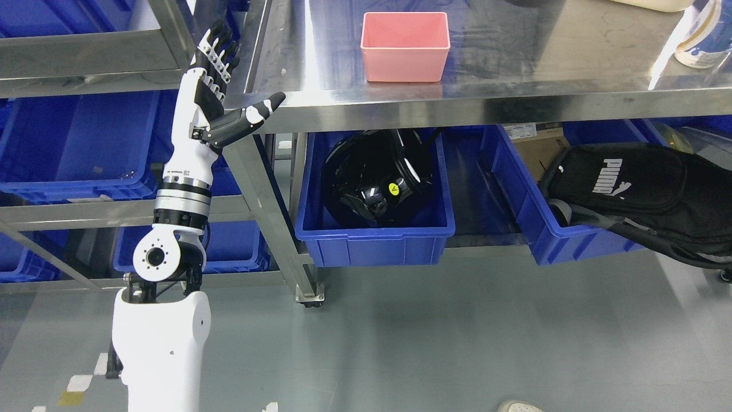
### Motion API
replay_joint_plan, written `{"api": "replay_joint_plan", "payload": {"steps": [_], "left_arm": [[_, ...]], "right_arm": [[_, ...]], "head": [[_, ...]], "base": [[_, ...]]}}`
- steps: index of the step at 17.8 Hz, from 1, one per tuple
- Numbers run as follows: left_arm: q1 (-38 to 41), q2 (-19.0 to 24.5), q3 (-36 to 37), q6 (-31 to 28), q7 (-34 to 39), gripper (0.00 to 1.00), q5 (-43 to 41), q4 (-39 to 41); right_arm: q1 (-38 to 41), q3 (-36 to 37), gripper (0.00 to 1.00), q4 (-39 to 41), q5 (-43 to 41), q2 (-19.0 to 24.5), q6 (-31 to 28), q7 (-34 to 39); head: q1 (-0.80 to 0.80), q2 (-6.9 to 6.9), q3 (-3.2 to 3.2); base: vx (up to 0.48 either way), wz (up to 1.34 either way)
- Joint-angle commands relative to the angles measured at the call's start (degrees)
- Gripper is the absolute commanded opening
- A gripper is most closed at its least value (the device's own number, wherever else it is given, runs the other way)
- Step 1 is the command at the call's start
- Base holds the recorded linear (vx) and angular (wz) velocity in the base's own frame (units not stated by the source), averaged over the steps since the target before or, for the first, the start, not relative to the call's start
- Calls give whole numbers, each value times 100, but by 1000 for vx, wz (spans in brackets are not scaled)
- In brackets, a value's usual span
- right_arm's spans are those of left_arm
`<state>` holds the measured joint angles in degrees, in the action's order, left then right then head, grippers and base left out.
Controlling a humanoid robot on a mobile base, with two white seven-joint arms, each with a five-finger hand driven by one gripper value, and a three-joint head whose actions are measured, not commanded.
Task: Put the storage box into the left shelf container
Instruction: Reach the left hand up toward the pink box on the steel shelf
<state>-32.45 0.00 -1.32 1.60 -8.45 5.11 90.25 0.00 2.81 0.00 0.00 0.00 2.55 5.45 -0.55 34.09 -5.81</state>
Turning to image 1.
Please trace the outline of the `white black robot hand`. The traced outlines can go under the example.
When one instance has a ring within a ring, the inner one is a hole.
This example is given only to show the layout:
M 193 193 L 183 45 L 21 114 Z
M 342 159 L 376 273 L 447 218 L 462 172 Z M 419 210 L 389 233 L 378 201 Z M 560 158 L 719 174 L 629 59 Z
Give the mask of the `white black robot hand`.
M 239 48 L 223 20 L 215 21 L 196 45 L 181 77 L 173 112 L 173 154 L 163 175 L 203 179 L 223 148 L 253 134 L 285 101 L 284 92 L 275 92 L 245 109 L 225 111 Z

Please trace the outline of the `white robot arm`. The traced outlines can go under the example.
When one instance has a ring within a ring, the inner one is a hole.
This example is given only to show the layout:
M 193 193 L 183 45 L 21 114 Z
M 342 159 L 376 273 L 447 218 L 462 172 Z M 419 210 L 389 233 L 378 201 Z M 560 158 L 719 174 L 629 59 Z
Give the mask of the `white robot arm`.
M 201 291 L 201 242 L 211 208 L 210 166 L 167 162 L 153 224 L 133 252 L 133 272 L 113 303 L 112 345 L 128 411 L 199 411 L 212 323 Z

